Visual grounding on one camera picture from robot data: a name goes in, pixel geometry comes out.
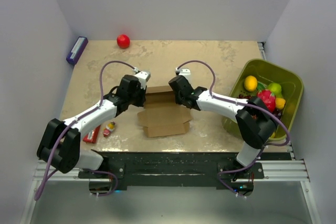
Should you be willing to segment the brown cardboard box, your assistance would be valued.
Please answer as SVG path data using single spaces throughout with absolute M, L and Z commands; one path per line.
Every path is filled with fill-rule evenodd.
M 181 135 L 190 129 L 191 111 L 175 103 L 170 86 L 148 87 L 143 107 L 138 113 L 138 124 L 147 137 Z

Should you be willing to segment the small colourful toy figure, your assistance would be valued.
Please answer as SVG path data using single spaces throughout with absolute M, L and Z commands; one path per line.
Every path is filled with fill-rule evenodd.
M 116 123 L 114 121 L 110 122 L 107 124 L 107 126 L 103 130 L 103 136 L 108 137 L 114 130 L 115 130 L 115 125 Z

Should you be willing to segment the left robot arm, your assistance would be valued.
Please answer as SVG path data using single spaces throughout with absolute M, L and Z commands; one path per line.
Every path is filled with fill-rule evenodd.
M 109 165 L 103 156 L 95 151 L 81 150 L 82 139 L 96 127 L 111 121 L 129 106 L 143 107 L 150 73 L 140 71 L 135 75 L 126 74 L 120 81 L 116 93 L 109 92 L 103 100 L 66 120 L 53 119 L 48 122 L 37 157 L 62 173 L 73 168 L 89 169 L 97 178 L 108 174 Z

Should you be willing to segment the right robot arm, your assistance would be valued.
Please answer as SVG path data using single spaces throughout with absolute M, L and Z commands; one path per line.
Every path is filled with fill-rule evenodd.
M 239 178 L 246 178 L 253 171 L 251 163 L 271 137 L 278 123 L 269 115 L 264 102 L 253 97 L 249 100 L 235 99 L 210 93 L 203 87 L 193 88 L 184 76 L 175 76 L 169 81 L 175 95 L 175 102 L 189 109 L 214 112 L 237 123 L 243 148 L 236 157 L 234 173 Z

